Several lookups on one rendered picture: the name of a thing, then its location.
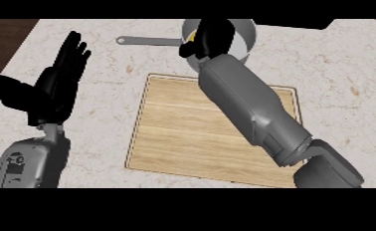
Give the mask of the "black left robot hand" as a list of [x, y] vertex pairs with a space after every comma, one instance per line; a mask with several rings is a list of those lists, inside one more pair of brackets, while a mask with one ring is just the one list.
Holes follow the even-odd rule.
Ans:
[[26, 113], [29, 126], [61, 124], [69, 118], [89, 56], [81, 34], [72, 31], [54, 63], [44, 69], [33, 86], [0, 75], [0, 103]]

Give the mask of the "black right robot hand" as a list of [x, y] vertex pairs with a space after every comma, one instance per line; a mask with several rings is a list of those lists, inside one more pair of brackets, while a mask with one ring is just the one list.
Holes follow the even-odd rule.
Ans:
[[234, 26], [226, 19], [201, 19], [197, 25], [193, 41], [179, 46], [179, 56], [215, 58], [229, 49], [234, 36]]

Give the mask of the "pale wooden tray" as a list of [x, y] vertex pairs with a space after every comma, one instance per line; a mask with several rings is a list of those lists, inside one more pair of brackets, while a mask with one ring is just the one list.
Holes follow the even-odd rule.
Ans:
[[159, 74], [147, 75], [125, 167], [283, 188], [296, 171], [247, 143], [196, 79]]

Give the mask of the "black appliance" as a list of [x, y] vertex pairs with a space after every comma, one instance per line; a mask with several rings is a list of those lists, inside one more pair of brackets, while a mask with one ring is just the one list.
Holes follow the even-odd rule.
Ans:
[[331, 19], [255, 19], [256, 25], [322, 30]]

